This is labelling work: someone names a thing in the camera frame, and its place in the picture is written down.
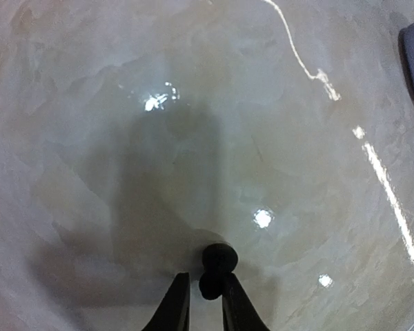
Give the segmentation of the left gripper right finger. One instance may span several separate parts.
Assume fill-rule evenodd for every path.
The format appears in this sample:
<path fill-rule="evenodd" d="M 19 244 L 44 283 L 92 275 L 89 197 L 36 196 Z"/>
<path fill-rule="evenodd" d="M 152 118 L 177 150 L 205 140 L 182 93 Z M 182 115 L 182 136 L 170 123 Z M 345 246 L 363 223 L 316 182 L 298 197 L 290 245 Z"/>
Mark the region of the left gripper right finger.
<path fill-rule="evenodd" d="M 224 330 L 269 331 L 233 273 L 226 274 L 222 292 Z"/>

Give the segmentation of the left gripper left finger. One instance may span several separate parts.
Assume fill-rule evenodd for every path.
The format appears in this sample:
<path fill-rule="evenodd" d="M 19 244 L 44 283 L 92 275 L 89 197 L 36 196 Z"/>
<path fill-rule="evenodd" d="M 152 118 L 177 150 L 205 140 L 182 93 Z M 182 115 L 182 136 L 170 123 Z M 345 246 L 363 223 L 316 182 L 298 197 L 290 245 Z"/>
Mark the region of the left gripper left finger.
<path fill-rule="evenodd" d="M 176 275 L 143 331 L 187 331 L 190 325 L 190 275 Z"/>

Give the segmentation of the black earbud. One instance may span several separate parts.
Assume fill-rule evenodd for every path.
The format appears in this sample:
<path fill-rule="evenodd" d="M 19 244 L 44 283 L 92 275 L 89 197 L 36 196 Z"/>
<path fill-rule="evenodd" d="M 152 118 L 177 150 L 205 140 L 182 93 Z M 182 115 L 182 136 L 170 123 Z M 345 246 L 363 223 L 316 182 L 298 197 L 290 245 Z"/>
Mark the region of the black earbud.
<path fill-rule="evenodd" d="M 224 291 L 224 279 L 237 266 L 236 251 L 227 243 L 207 246 L 201 256 L 204 272 L 199 279 L 199 290 L 206 300 L 219 298 Z"/>

